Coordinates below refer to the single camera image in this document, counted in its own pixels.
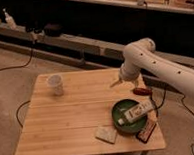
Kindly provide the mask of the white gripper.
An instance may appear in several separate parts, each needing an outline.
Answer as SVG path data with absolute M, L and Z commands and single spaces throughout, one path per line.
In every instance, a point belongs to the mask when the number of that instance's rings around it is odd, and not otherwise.
M 123 81 L 133 82 L 134 87 L 138 87 L 139 81 L 136 80 L 139 77 L 140 68 L 137 66 L 129 66 L 127 67 L 125 64 L 122 64 L 119 69 L 118 77 L 119 79 L 111 84 L 109 88 L 113 88 L 114 86 L 118 86 Z

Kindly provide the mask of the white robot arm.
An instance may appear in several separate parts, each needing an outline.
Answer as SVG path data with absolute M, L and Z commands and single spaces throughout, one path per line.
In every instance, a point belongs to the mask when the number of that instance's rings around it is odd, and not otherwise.
M 194 69 L 158 57 L 154 54 L 155 50 L 155 43 L 149 37 L 126 45 L 123 50 L 124 63 L 118 73 L 118 83 L 135 81 L 140 70 L 144 69 L 194 99 Z

